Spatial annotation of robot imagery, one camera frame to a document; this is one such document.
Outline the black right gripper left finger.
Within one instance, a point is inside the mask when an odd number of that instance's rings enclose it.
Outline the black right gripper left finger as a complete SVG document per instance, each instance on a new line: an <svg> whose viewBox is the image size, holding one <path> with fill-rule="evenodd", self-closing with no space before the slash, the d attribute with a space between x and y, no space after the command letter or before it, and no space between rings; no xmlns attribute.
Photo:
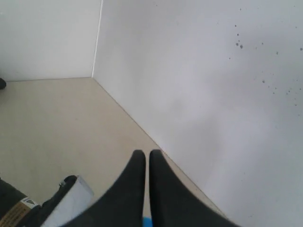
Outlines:
<svg viewBox="0 0 303 227"><path fill-rule="evenodd" d="M145 154L135 150L114 184L70 227L141 227L145 195Z"/></svg>

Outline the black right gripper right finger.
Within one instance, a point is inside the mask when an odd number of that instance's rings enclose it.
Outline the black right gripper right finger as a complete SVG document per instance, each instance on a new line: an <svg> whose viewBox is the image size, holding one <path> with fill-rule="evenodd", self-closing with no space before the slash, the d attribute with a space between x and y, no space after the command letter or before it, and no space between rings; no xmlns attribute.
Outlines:
<svg viewBox="0 0 303 227"><path fill-rule="evenodd" d="M149 194L154 227L235 227L201 202L176 176L162 152L149 156Z"/></svg>

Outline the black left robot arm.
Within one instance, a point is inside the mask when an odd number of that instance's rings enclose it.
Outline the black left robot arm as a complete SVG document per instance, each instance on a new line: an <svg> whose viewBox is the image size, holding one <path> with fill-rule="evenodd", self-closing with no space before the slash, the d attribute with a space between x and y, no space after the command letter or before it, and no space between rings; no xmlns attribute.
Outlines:
<svg viewBox="0 0 303 227"><path fill-rule="evenodd" d="M2 227L141 227L146 159L135 150L113 185L94 203L93 191L79 175L61 181L42 205L11 184L0 182Z"/></svg>

